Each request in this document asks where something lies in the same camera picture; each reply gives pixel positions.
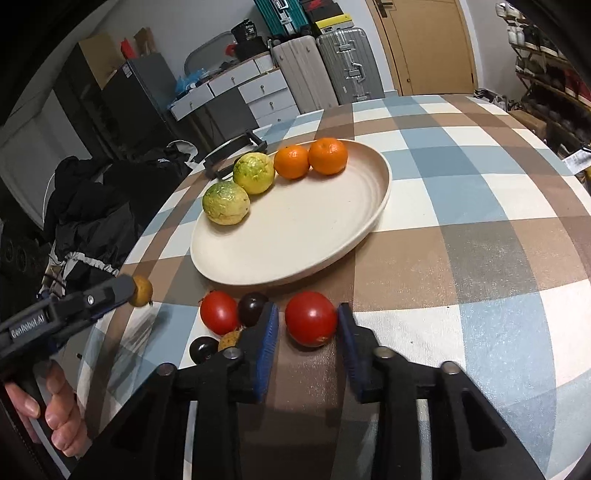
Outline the person's left hand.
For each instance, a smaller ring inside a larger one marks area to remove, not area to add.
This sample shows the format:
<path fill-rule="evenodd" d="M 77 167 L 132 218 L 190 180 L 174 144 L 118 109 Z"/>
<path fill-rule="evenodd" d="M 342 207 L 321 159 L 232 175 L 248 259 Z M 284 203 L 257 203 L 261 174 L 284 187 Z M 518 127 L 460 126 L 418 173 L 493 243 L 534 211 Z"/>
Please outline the person's left hand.
<path fill-rule="evenodd" d="M 91 441 L 74 390 L 63 369 L 54 360 L 49 363 L 45 379 L 51 398 L 44 417 L 52 430 L 51 442 L 66 457 L 82 456 Z M 4 387 L 29 436 L 34 443 L 39 443 L 30 422 L 41 415 L 38 402 L 13 382 L 5 383 Z"/>

